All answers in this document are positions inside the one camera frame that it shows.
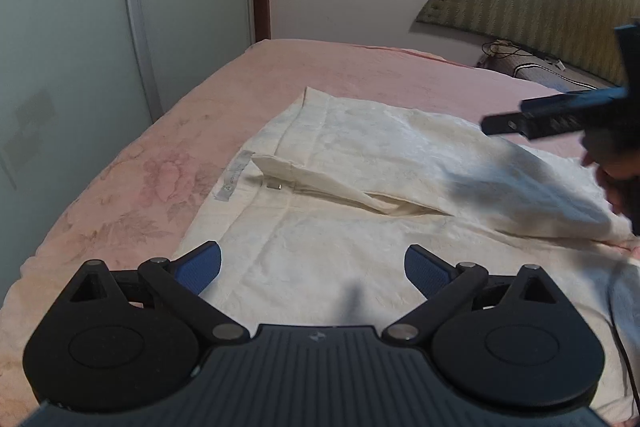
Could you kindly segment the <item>person's right hand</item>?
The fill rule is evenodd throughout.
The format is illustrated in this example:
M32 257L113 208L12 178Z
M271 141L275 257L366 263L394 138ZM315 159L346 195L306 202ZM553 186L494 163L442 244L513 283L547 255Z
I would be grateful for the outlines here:
M639 235L639 151L616 152L613 135L605 130L582 136L582 165L594 167L594 179L617 216L626 217L632 233Z

